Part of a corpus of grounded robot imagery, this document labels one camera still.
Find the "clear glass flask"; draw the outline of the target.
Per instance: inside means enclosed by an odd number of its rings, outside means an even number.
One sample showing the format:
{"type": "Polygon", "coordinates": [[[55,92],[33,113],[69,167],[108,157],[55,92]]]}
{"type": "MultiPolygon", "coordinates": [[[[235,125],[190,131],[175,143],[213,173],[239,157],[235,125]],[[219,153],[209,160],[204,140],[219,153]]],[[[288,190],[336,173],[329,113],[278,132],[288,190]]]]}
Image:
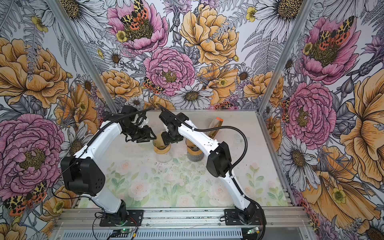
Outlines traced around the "clear glass flask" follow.
{"type": "Polygon", "coordinates": [[[165,154],[155,154],[155,159],[158,163],[166,164],[173,160],[174,156],[170,153],[165,154]]]}

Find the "brown coffee filter stack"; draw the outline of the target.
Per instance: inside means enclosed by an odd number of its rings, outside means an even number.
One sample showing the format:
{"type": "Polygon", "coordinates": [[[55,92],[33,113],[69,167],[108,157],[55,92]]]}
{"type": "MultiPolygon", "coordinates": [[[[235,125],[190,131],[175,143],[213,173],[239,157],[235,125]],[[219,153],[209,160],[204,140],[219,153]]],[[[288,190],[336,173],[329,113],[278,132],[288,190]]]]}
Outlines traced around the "brown coffee filter stack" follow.
{"type": "MultiPolygon", "coordinates": [[[[219,117],[216,117],[210,124],[209,126],[209,129],[212,129],[212,128],[217,128],[217,127],[221,127],[222,124],[223,124],[223,119],[219,118],[219,117]]],[[[219,130],[211,130],[208,132],[208,136],[212,139],[215,138],[215,136],[217,135],[217,133],[219,132],[219,130]]]]}

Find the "green glass dripper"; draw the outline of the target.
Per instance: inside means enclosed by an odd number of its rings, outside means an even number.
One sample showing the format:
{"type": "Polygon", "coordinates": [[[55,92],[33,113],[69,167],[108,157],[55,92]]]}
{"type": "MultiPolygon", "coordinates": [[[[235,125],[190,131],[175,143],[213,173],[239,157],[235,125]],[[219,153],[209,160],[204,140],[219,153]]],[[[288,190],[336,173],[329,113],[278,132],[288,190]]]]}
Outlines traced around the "green glass dripper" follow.
{"type": "Polygon", "coordinates": [[[152,143],[155,149],[163,150],[166,148],[161,137],[157,138],[156,140],[152,140],[152,143]]]}

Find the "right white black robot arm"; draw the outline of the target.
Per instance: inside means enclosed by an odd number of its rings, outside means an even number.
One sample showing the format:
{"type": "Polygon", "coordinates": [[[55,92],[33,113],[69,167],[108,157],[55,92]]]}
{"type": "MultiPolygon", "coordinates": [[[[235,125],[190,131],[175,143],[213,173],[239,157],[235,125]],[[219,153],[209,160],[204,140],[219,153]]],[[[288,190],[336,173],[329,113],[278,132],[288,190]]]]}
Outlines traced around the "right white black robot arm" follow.
{"type": "Polygon", "coordinates": [[[233,199],[236,209],[239,210],[239,220],[244,225],[251,223],[258,205],[248,198],[236,175],[234,167],[238,165],[246,156],[248,150],[248,140],[245,134],[238,128],[232,126],[220,126],[210,129],[198,129],[192,121],[183,113],[175,115],[173,112],[162,108],[159,115],[163,122],[166,132],[162,133],[165,144],[178,143],[184,138],[191,141],[207,157],[206,169],[215,178],[221,179],[233,199]],[[244,139],[244,150],[236,162],[232,162],[230,148],[226,142],[218,142],[210,138],[206,133],[214,130],[233,130],[244,139]]]}

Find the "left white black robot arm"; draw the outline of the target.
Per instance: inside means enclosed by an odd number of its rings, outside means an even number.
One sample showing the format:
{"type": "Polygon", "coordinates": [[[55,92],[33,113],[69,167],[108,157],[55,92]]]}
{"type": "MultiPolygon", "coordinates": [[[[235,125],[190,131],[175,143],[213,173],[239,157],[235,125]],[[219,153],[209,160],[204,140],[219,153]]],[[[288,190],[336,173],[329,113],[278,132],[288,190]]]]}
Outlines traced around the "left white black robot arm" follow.
{"type": "Polygon", "coordinates": [[[92,138],[71,157],[61,161],[63,181],[67,190],[82,198],[88,198],[102,211],[102,219],[108,224],[123,226],[129,221],[129,213],[123,200],[106,187],[103,162],[105,152],[116,137],[124,135],[127,142],[146,143],[155,134],[148,126],[147,110],[124,106],[117,114],[108,114],[92,138]]]}

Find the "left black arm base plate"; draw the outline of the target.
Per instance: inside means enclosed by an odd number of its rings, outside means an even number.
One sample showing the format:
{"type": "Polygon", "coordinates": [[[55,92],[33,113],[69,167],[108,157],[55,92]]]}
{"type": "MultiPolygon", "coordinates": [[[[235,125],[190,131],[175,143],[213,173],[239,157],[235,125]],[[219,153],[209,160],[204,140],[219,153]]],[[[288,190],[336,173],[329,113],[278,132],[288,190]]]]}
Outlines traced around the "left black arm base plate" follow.
{"type": "Polygon", "coordinates": [[[109,214],[101,218],[100,227],[140,227],[144,218],[144,210],[127,210],[109,214]]]}

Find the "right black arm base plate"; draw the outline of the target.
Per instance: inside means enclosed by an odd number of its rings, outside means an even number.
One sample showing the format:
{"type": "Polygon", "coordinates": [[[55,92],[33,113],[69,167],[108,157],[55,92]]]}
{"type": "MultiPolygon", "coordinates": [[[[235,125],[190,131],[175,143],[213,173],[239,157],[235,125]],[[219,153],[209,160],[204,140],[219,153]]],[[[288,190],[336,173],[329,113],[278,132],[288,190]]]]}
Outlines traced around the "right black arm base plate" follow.
{"type": "Polygon", "coordinates": [[[244,211],[237,208],[224,209],[225,223],[227,226],[262,226],[267,223],[263,216],[261,210],[258,208],[248,208],[244,211]]]}

